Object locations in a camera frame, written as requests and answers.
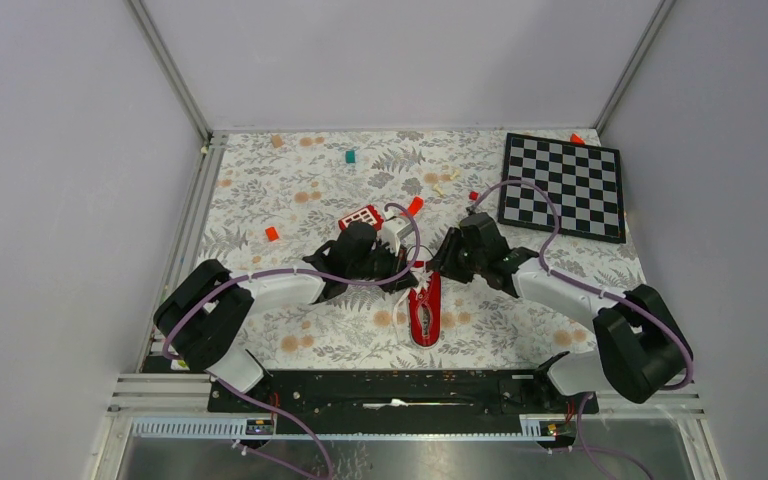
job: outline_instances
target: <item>table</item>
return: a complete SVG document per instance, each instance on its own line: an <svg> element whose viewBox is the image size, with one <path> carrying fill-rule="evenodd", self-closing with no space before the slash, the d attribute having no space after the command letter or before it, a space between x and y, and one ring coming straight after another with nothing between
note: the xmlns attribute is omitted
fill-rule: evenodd
<svg viewBox="0 0 768 480"><path fill-rule="evenodd" d="M594 130L517 133L566 140L573 132L599 144ZM425 199L416 217L422 243L436 251L448 227L464 217L469 192L500 180L506 134L289 133L280 135L283 145L277 148L269 133L231 134L199 261L218 258L235 275L285 265L336 238L344 215L367 204L379 210L391 201L407 205L415 195ZM346 163L347 150L357 152L355 164ZM497 198L492 195L481 208L494 218ZM280 240L267 240L264 231L271 226ZM511 247L536 250L547 237L499 228ZM413 237L405 241L411 244ZM630 233L623 245L561 236L547 258L596 284L630 289L644 281ZM442 333L427 349L410 341L406 307L395 318L391 313L401 292L357 287L326 304L251 316L236 341L267 369L529 368L564 350L595 347L594 336L578 323L492 290L479 277L469 285L443 279L442 290Z"/></svg>

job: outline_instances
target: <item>black and white checkered board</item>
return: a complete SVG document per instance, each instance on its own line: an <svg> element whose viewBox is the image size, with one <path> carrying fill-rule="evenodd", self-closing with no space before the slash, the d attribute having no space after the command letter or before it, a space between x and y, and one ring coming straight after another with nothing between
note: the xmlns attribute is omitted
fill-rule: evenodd
<svg viewBox="0 0 768 480"><path fill-rule="evenodd" d="M619 151L509 133L502 180L519 179L549 193L561 233L625 243ZM501 189L499 223L545 231L554 226L543 197L516 185Z"/></svg>

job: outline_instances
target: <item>gray wall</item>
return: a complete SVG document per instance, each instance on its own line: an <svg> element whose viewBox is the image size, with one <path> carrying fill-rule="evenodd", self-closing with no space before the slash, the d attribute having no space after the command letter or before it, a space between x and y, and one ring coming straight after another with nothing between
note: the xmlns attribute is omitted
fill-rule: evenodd
<svg viewBox="0 0 768 480"><path fill-rule="evenodd" d="M218 129L592 125L658 0L148 0Z"/></svg>
<svg viewBox="0 0 768 480"><path fill-rule="evenodd" d="M768 2L678 2L603 140L729 478L768 478Z"/></svg>
<svg viewBox="0 0 768 480"><path fill-rule="evenodd" d="M0 479L81 475L198 147L123 1L0 1Z"/></svg>

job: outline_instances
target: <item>small red cube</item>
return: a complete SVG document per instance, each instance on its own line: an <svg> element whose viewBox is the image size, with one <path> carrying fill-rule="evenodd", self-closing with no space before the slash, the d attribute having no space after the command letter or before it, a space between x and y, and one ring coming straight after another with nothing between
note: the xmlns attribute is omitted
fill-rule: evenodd
<svg viewBox="0 0 768 480"><path fill-rule="evenodd" d="M275 227L269 227L266 229L266 238L269 239L270 242L274 242L275 240L278 240L278 230L275 230Z"/></svg>

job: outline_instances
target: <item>floral tablecloth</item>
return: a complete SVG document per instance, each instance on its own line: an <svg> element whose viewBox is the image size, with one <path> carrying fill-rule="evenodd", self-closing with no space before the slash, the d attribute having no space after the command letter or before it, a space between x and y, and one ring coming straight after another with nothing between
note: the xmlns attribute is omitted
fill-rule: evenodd
<svg viewBox="0 0 768 480"><path fill-rule="evenodd" d="M367 204L425 199L417 215L422 243L439 247L464 216L470 191L502 174L504 131L268 133L229 136L199 251L235 274L297 261L339 234L337 220ZM520 132L568 139L571 130ZM598 145L593 130L577 130ZM345 152L357 162L347 164ZM444 195L432 190L439 185ZM482 205L495 218L496 198ZM274 226L280 240L269 242ZM537 249L547 234L500 225L513 246ZM413 237L405 242L409 245ZM630 288L643 281L637 254L614 245L559 237L549 261L595 283ZM527 368L563 351L586 351L593 335L542 305L443 279L442 334L427 349L410 341L406 307L393 318L401 292L356 288L317 306L287 306L246 319L237 342L266 368Z"/></svg>

